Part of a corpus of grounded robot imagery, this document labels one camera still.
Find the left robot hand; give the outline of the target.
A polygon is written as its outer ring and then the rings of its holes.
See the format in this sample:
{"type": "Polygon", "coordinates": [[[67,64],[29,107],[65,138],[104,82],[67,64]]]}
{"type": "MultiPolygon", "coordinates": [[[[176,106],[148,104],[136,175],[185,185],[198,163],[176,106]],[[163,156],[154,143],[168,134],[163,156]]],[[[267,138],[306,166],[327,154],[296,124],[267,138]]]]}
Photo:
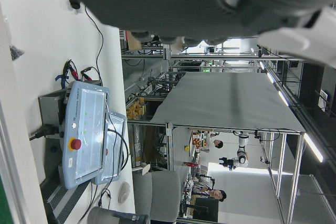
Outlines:
{"type": "Polygon", "coordinates": [[[80,0],[106,25],[166,44],[219,44],[256,36],[260,46],[335,67],[335,0],[80,0]]]}

